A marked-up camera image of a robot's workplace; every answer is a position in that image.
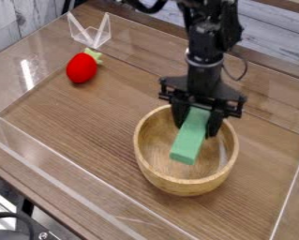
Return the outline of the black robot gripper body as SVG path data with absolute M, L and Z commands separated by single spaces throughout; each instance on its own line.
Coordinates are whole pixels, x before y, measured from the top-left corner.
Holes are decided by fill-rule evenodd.
M 182 76 L 165 76 L 159 79 L 159 98 L 171 105 L 171 100 L 179 98 L 191 107 L 212 111 L 224 111 L 224 118 L 242 117 L 247 97 L 222 79 L 224 56 L 214 61 L 194 61 L 187 58 L 188 72 Z

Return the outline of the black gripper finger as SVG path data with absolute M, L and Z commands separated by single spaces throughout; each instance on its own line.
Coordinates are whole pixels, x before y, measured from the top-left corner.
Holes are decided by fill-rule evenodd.
M 190 112 L 188 103 L 179 98 L 174 98 L 171 100 L 171 113 L 172 113 L 174 124 L 178 128 L 182 127 L 186 121 L 188 112 Z
M 207 122 L 207 133 L 206 133 L 207 138 L 216 136 L 218 130 L 222 127 L 223 118 L 224 118 L 223 110 L 215 109 L 210 112 L 210 119 Z

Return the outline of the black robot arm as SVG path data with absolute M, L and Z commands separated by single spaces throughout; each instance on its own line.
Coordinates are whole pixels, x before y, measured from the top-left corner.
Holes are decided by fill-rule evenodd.
M 238 0 L 176 0 L 188 36 L 188 73 L 159 80 L 159 98 L 171 105 L 174 124 L 184 125 L 190 108 L 207 110 L 207 137 L 218 134 L 228 117 L 242 116 L 247 97 L 228 86 L 222 74 L 224 54 L 242 38 Z

